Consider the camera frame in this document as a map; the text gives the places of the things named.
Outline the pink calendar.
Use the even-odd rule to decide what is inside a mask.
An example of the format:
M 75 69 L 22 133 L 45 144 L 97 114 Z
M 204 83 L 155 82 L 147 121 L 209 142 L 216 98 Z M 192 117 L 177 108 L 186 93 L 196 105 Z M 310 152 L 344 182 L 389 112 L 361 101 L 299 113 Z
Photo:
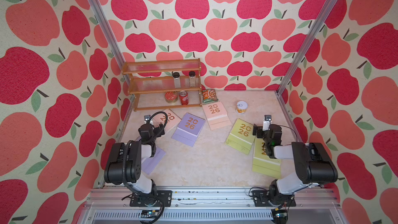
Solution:
M 168 116 L 167 125 L 164 128 L 165 134 L 167 134 L 169 131 L 171 131 L 171 129 L 173 129 L 174 127 L 176 127 L 180 123 L 181 118 L 178 117 L 170 109 L 165 109 L 163 111 Z M 158 114 L 152 119 L 152 122 L 153 122 L 153 125 L 155 127 L 159 127 L 160 124 L 165 124 L 165 120 L 166 120 L 166 118 L 165 118 L 165 116 L 163 114 Z
M 203 111 L 211 130 L 231 125 L 227 110 L 220 101 L 204 104 Z

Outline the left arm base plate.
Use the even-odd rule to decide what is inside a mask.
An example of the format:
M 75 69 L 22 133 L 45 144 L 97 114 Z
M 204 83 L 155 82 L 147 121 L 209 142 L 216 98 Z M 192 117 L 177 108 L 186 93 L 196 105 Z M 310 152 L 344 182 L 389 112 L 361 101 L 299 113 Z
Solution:
M 152 195 L 133 194 L 130 200 L 130 207 L 170 207 L 172 200 L 171 190 L 158 190 L 156 199 Z

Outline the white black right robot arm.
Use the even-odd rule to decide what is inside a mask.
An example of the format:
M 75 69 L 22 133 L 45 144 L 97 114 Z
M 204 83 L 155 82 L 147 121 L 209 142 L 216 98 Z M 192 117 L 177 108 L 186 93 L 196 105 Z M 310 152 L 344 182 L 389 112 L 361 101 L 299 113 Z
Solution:
M 270 205 L 283 205 L 302 189 L 337 181 L 337 169 L 322 144 L 282 145 L 282 127 L 276 124 L 270 124 L 267 130 L 255 125 L 253 135 L 264 142 L 261 148 L 270 159 L 294 161 L 293 173 L 270 184 L 266 194 Z

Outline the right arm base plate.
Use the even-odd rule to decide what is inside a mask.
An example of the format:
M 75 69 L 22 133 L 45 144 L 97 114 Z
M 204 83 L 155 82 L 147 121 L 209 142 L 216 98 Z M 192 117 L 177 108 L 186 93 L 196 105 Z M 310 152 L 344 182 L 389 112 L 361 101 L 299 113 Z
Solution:
M 255 189 L 249 193 L 256 207 L 295 207 L 294 195 L 269 193 L 268 190 Z

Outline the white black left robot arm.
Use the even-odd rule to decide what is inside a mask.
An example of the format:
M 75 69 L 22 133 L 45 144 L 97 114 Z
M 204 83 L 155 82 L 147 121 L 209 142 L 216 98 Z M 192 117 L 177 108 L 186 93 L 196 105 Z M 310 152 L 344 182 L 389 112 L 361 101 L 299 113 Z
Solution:
M 154 206 L 158 203 L 161 207 L 165 207 L 164 200 L 158 196 L 154 181 L 141 175 L 141 170 L 142 160 L 155 156 L 156 139 L 165 134 L 164 129 L 168 120 L 164 111 L 151 115 L 138 129 L 139 140 L 114 144 L 106 164 L 105 182 L 123 185 L 132 192 L 133 198 L 145 206 Z

